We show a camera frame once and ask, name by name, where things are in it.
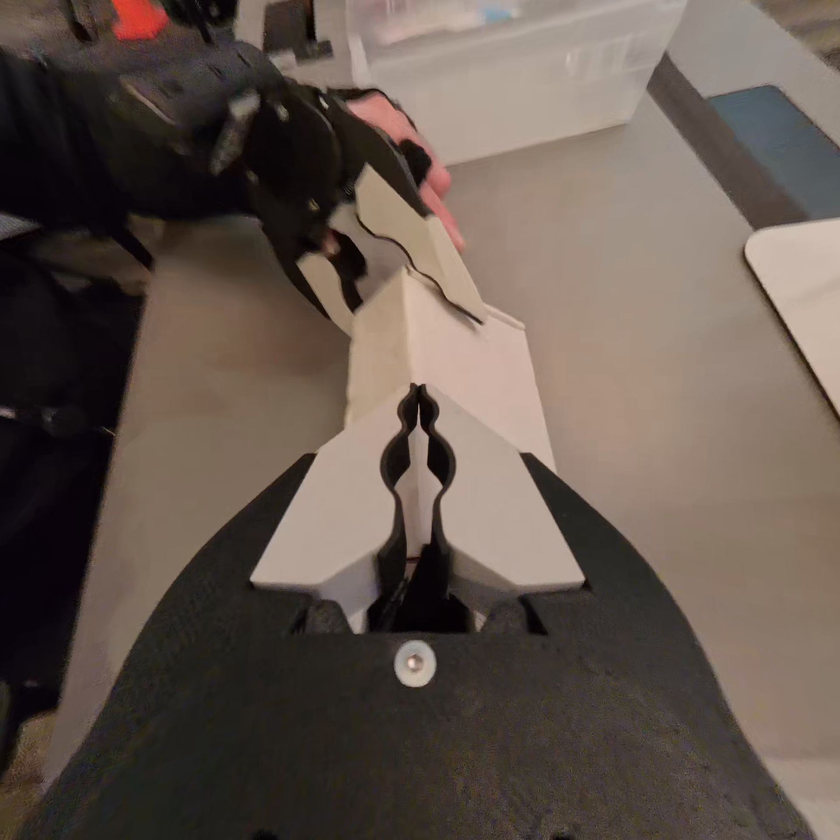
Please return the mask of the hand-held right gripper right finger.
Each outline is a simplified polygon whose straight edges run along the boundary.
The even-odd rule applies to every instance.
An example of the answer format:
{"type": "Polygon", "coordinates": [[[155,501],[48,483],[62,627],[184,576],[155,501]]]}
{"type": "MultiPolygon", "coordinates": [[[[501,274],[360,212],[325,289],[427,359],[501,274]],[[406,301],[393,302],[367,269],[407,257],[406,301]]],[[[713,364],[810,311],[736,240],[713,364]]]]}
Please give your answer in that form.
{"type": "Polygon", "coordinates": [[[440,482],[432,538],[445,588],[476,613],[520,595],[576,591],[585,575],[513,444],[432,385],[418,393],[440,482]]]}

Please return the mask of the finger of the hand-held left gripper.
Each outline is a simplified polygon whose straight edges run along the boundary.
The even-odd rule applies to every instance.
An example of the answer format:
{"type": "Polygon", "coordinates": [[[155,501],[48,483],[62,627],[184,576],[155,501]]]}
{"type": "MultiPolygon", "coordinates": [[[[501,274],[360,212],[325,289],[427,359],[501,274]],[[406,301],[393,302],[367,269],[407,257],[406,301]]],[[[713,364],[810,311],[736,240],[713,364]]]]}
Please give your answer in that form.
{"type": "Polygon", "coordinates": [[[354,194],[355,216],[366,233],[396,245],[450,306],[485,323],[487,307],[439,217],[418,212],[369,163],[354,184],[354,194]]]}
{"type": "Polygon", "coordinates": [[[352,238],[330,229],[320,249],[307,253],[297,267],[325,317],[348,336],[362,306],[359,282],[366,277],[366,259],[352,238]]]}

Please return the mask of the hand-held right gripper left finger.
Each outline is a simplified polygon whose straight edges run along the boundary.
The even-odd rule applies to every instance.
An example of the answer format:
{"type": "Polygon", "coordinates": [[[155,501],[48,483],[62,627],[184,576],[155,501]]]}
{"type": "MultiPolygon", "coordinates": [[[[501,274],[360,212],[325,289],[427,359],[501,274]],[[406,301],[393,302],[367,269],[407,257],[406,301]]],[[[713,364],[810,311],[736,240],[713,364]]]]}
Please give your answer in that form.
{"type": "Polygon", "coordinates": [[[418,397],[408,385],[320,447],[250,576],[254,587],[334,601],[346,616],[399,589],[406,528],[396,483],[411,465],[418,397]]]}

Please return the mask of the white cardboard box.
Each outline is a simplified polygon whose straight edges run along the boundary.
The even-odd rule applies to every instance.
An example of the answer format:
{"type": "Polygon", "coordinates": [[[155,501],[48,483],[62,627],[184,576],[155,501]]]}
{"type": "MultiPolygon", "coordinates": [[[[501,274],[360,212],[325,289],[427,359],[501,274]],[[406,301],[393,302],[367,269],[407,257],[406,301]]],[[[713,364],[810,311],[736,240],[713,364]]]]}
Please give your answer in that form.
{"type": "Polygon", "coordinates": [[[397,271],[354,314],[345,425],[411,383],[432,385],[556,470],[525,328],[487,312],[477,324],[425,280],[397,271]]]}

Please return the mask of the small clear plastic bin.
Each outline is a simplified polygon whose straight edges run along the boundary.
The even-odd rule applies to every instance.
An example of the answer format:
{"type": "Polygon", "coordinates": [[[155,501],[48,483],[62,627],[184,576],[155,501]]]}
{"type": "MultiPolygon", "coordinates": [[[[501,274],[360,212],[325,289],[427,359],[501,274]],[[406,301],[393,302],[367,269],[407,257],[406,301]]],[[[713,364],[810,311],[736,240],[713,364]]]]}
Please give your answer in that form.
{"type": "Polygon", "coordinates": [[[353,80],[447,165],[627,123],[685,1],[346,3],[353,80]]]}

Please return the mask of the person's left hand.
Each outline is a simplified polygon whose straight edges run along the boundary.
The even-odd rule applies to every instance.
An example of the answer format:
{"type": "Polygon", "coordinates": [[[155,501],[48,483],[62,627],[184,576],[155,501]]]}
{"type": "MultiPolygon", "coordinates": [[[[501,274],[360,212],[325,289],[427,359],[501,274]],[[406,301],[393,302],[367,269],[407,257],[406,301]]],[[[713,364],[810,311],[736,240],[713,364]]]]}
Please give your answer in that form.
{"type": "Polygon", "coordinates": [[[388,134],[398,146],[411,143],[423,150],[429,159],[429,166],[418,185],[418,191],[425,205],[440,219],[457,251],[463,252],[465,240],[445,204],[452,183],[451,177],[414,123],[404,111],[380,92],[368,92],[360,98],[347,101],[346,105],[358,118],[388,134]]]}

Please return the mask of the person's dark clothing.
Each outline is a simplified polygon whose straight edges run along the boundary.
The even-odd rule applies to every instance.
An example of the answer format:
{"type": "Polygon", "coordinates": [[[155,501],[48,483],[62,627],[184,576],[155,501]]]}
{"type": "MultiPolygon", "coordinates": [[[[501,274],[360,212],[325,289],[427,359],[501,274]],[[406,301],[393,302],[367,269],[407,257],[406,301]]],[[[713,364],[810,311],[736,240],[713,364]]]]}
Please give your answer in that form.
{"type": "Polygon", "coordinates": [[[2,240],[1,761],[58,705],[144,309],[2,240]]]}

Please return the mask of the dark blue desk mat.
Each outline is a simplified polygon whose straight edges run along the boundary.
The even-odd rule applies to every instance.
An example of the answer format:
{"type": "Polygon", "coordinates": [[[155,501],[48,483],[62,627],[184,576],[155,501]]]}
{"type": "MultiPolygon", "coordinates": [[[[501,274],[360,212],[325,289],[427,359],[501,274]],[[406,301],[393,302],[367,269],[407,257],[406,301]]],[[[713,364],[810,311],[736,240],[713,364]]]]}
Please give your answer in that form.
{"type": "Polygon", "coordinates": [[[810,221],[839,216],[839,148],[779,88],[723,93],[709,104],[810,221]]]}

